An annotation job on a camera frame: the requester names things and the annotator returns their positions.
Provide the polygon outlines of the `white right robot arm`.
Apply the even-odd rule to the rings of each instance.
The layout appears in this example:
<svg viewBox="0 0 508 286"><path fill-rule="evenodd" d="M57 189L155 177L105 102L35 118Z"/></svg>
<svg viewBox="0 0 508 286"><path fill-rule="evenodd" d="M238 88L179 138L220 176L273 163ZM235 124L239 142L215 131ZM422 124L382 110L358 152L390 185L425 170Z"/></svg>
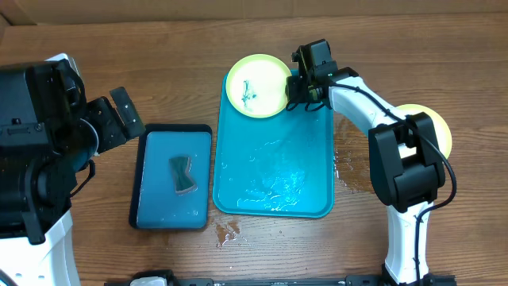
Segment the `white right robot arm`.
<svg viewBox="0 0 508 286"><path fill-rule="evenodd" d="M301 45L291 55L297 75L287 78L287 110L314 104L344 115L368 138L371 184L387 208L388 251L380 285L454 285L426 263L429 214L439 188L455 174L442 153L429 114L409 114L372 91L350 67L339 68L329 43Z"/></svg>

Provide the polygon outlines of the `yellow plate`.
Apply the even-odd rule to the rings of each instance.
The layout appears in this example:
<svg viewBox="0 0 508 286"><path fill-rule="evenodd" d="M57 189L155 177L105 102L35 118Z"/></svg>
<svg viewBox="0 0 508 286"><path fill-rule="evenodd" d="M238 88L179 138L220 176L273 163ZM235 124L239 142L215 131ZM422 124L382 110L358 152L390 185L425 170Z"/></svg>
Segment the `yellow plate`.
<svg viewBox="0 0 508 286"><path fill-rule="evenodd" d="M289 67L274 56L246 56L229 70L226 95L233 107L243 115L269 118L287 106L286 86L290 76Z"/></svg>
<svg viewBox="0 0 508 286"><path fill-rule="evenodd" d="M428 108L427 106L418 104L404 104L398 106L397 109L405 114L410 115L419 114L421 112L424 112L427 115L429 115L433 121L433 126L436 132L439 150L446 158L449 158L449 155L452 151L451 130L449 129L446 121L436 111Z"/></svg>

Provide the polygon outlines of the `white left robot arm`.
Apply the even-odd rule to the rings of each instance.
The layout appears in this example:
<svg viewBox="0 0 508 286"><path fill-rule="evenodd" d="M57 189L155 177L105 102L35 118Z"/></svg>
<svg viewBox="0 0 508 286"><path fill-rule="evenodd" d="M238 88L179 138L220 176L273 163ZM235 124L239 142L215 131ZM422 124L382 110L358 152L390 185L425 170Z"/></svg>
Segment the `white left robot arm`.
<svg viewBox="0 0 508 286"><path fill-rule="evenodd" d="M77 285L71 200L94 157L144 132L124 87L88 101L75 61L1 69L1 282Z"/></svg>

